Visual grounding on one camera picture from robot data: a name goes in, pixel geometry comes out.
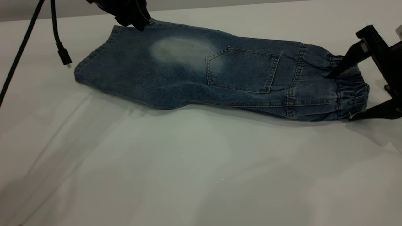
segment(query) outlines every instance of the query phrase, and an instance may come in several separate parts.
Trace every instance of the white surface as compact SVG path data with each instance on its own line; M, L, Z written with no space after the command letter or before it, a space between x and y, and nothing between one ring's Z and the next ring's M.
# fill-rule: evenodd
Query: white surface
M391 45L401 1L338 0L154 12L235 35L344 54L374 24ZM63 18L74 66L112 16ZM28 21L0 23L4 80ZM360 64L370 106L389 98ZM0 225L393 226L401 120L299 123L202 105L161 111L75 83L40 20L0 109Z
M0 21L27 20L32 17L39 0L0 0ZM149 11L217 6L237 6L269 2L289 2L300 0L147 0ZM56 1L57 16L89 16L107 14L95 4L86 0ZM50 1L45 1L39 18L51 18Z

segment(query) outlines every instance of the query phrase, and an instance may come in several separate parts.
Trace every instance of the cable plug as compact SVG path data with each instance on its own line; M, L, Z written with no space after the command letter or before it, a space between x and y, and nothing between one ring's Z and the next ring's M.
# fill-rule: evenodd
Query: cable plug
M67 65L67 68L71 68L71 61L70 55L68 54L67 50L64 48L63 44L56 43L57 48L59 49L58 53L64 65Z

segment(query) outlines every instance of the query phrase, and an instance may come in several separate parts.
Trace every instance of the jeans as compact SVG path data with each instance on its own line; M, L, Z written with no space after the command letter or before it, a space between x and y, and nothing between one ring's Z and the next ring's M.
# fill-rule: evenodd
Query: jeans
M365 110L369 87L357 66L325 79L341 60L315 45L152 19L143 32L115 26L75 78L162 109L203 103L298 121L347 120Z

